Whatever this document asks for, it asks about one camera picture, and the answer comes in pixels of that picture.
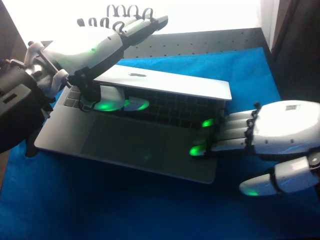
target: laptop trackpad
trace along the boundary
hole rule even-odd
[[[171,128],[99,115],[81,153],[138,168],[158,170]]]

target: perforated metal panel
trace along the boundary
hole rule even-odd
[[[268,48],[261,28],[151,35],[124,52],[125,59]]]

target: blue cloth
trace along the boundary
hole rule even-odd
[[[252,109],[256,101],[280,100],[262,48],[119,64],[228,81],[231,113]],[[10,153],[0,196],[0,239],[256,240],[320,234],[313,189],[283,198],[240,193],[242,181],[274,162],[220,160],[214,183],[205,185],[49,152],[26,158],[24,150],[21,143]]]

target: apple logo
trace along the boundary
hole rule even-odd
[[[146,77],[147,75],[139,74],[139,73],[130,73],[129,76]]]

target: laptop keyboard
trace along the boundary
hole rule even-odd
[[[127,96],[146,99],[149,107],[140,111],[108,111],[107,114],[181,128],[199,129],[203,121],[214,118],[224,107],[223,100],[183,94],[123,87]],[[80,91],[73,86],[64,106],[79,108]]]

